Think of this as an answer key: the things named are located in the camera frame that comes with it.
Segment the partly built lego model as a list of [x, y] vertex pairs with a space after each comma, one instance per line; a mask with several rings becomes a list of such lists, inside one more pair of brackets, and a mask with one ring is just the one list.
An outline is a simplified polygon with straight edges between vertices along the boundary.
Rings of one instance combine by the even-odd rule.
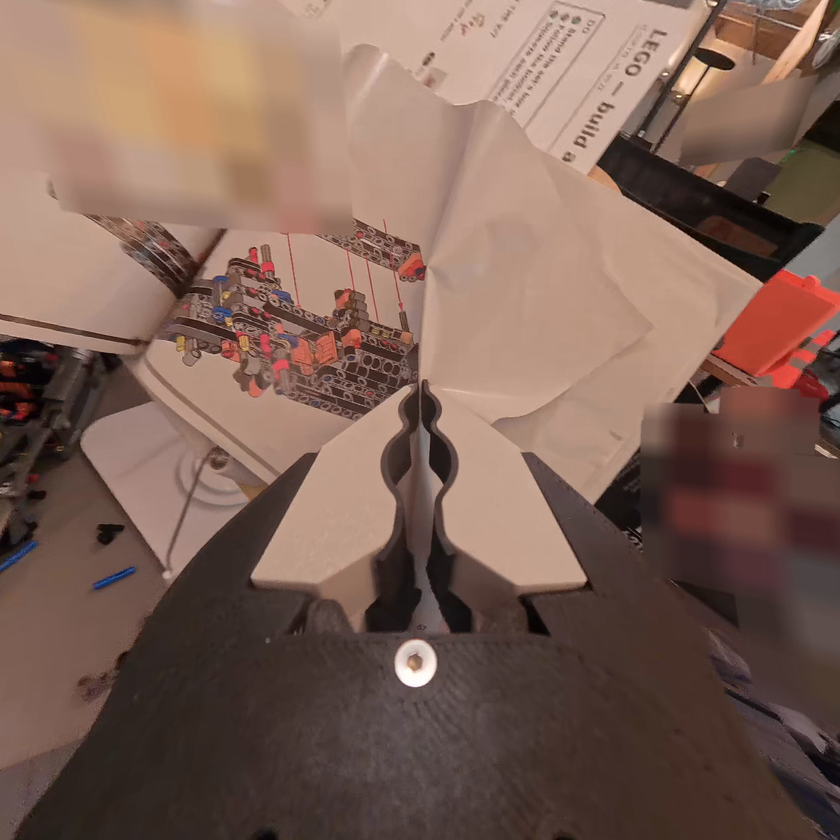
[[34, 536], [35, 504], [46, 497], [40, 479], [77, 452], [106, 384], [107, 362], [90, 350], [2, 338], [2, 558]]

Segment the black lego box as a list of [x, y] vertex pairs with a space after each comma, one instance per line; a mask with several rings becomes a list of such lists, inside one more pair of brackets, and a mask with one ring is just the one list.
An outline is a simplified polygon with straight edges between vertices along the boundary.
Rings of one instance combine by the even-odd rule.
[[641, 451], [638, 448], [610, 486], [604, 490], [595, 507], [641, 552], [643, 536], [640, 457]]

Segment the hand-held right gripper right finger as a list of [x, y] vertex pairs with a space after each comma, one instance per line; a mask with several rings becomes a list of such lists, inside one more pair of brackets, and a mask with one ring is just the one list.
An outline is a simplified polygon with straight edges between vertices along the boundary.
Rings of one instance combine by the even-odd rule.
[[450, 633], [475, 632], [534, 595], [589, 583], [518, 446], [422, 384], [432, 503], [427, 578]]

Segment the orange plastic bin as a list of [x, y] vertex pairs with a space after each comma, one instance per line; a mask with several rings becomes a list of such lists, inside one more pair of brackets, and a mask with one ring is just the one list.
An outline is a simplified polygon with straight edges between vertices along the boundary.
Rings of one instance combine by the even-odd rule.
[[711, 352], [758, 378], [766, 375], [839, 311], [839, 294], [815, 276], [779, 270], [767, 280]]

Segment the lego instruction booklet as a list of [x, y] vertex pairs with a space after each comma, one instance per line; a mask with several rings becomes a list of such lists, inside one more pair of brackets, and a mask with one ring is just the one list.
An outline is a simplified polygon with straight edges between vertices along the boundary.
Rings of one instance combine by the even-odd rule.
[[172, 417], [271, 482], [419, 380], [590, 501], [760, 283], [456, 106], [345, 60], [347, 238], [94, 220], [2, 165], [2, 333], [126, 352]]

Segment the short black floor lamp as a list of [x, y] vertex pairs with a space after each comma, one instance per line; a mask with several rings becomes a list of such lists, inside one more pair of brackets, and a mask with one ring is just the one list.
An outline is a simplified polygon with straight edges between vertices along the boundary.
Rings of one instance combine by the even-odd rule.
[[675, 111], [672, 114], [668, 124], [659, 135], [656, 143], [651, 147], [651, 152], [656, 154], [663, 147], [669, 135], [675, 128], [679, 118], [687, 109], [693, 97], [697, 94], [703, 82], [707, 79], [710, 73], [719, 74], [721, 72], [730, 72], [735, 67], [735, 62], [725, 54], [710, 48], [699, 47], [693, 57], [689, 61], [687, 70], [690, 71], [688, 80], [680, 77], [677, 80], [675, 90], [669, 95], [671, 101], [675, 105]]

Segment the tall black floor lamp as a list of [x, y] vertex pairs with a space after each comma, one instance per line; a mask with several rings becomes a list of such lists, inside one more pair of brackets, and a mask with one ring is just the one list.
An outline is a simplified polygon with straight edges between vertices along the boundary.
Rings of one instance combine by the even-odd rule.
[[677, 81], [679, 80], [679, 77], [688, 67], [691, 58], [693, 57], [693, 55], [695, 55], [697, 49], [701, 46], [707, 33], [713, 28], [715, 22], [717, 21], [718, 17], [720, 16], [727, 4], [728, 1], [703, 2], [703, 7], [706, 10], [706, 16], [703, 18], [701, 25], [698, 27], [693, 39], [689, 42], [688, 46], [682, 49], [679, 53], [679, 61], [675, 64], [674, 68], [668, 73], [668, 77], [667, 79], [665, 79], [661, 88], [659, 89], [658, 95], [654, 100], [650, 110], [647, 112], [644, 119], [637, 127], [634, 134], [634, 138], [636, 140], [646, 140], [651, 125], [655, 121], [659, 111], [669, 99], [672, 90], [674, 89]]

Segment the white book stand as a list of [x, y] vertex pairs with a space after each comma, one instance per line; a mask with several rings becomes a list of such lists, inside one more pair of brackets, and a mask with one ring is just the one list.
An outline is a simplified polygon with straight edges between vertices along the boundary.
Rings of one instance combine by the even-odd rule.
[[226, 363], [130, 361], [147, 401], [96, 421], [82, 449], [152, 551], [166, 583], [277, 476], [277, 399], [242, 392]]

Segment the orange reflective vest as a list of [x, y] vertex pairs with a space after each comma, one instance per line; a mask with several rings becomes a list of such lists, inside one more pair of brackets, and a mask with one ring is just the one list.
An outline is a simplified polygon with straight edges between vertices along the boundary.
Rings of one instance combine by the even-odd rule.
[[804, 339], [783, 357], [772, 382], [780, 389], [793, 389], [824, 402], [838, 393], [838, 335], [827, 329]]

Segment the printed white task sheet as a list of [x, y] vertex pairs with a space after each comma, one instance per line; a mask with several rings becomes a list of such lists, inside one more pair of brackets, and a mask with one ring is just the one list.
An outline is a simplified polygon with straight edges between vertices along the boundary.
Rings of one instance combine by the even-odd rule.
[[372, 46], [453, 104], [507, 111], [541, 151], [588, 175], [707, 19], [705, 2], [285, 1]]

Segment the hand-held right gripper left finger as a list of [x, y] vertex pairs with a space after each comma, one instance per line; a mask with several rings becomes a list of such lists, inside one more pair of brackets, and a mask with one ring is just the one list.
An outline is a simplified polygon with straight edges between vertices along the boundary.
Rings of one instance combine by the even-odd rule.
[[370, 630], [402, 631], [419, 602], [400, 483], [411, 473], [416, 385], [322, 446], [251, 574], [262, 590], [338, 603]]

